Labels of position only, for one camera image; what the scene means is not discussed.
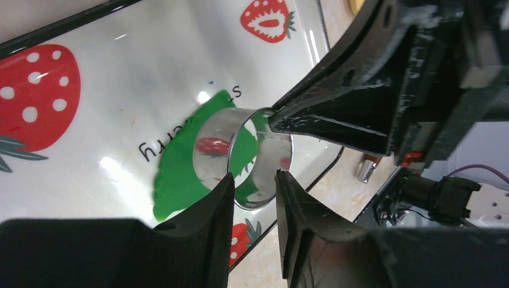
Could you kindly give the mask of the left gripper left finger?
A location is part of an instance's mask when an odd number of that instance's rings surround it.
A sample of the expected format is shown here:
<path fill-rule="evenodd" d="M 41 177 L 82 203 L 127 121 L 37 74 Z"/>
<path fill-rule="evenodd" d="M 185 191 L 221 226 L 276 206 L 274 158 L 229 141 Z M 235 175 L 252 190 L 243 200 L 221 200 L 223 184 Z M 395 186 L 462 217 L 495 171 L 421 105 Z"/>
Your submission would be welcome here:
<path fill-rule="evenodd" d="M 228 173 L 177 216 L 1 224 L 2 287 L 226 287 L 235 183 Z"/>

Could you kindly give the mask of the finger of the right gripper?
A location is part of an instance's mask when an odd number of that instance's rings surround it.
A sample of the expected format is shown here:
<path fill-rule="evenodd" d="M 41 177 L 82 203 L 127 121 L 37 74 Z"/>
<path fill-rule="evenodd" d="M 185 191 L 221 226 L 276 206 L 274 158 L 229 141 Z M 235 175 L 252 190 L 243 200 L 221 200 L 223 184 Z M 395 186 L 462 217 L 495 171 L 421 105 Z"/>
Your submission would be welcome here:
<path fill-rule="evenodd" d="M 390 113 L 278 113 L 269 117 L 270 128 L 278 133 L 312 136 L 373 155 L 388 155 L 398 117 Z"/>

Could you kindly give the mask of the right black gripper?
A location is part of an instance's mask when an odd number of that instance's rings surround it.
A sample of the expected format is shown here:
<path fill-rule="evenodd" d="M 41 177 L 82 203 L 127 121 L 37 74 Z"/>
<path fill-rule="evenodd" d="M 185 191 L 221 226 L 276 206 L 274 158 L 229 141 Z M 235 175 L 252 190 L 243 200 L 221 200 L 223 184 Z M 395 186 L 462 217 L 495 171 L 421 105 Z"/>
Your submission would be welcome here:
<path fill-rule="evenodd" d="M 396 87 L 412 97 L 399 119 L 396 165 L 424 169 L 446 160 L 479 122 L 508 121 L 508 2 L 457 1 L 426 53 L 424 72 L 415 36 L 421 1 L 365 1 L 323 59 L 274 105 L 282 112 L 369 88 Z"/>

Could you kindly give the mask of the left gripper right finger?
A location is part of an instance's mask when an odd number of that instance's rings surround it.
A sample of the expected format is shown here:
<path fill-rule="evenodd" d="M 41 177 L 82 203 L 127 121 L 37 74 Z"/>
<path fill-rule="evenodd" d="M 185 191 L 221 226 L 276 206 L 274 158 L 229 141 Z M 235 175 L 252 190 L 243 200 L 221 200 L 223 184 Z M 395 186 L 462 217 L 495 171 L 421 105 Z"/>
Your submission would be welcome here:
<path fill-rule="evenodd" d="M 507 287 L 507 229 L 365 229 L 275 175 L 289 287 Z"/>

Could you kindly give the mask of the green dough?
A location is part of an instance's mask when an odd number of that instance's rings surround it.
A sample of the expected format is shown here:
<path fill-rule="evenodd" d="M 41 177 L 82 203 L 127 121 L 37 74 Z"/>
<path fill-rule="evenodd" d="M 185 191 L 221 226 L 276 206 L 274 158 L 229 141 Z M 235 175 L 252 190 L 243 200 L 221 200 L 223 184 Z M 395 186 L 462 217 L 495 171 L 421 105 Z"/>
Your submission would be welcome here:
<path fill-rule="evenodd" d="M 176 136 L 166 146 L 158 165 L 154 181 L 153 214 L 157 221 L 166 220 L 176 211 L 187 209 L 206 196 L 212 188 L 203 186 L 193 167 L 194 142 L 206 120 L 219 110 L 235 107 L 226 90 L 215 94 L 189 117 Z M 227 144 L 213 148 L 211 140 L 206 140 L 199 152 L 212 159 L 226 160 Z M 239 133 L 233 150 L 231 171 L 233 176 L 242 174 L 245 166 L 251 163 L 258 150 L 258 141 L 246 128 Z"/>

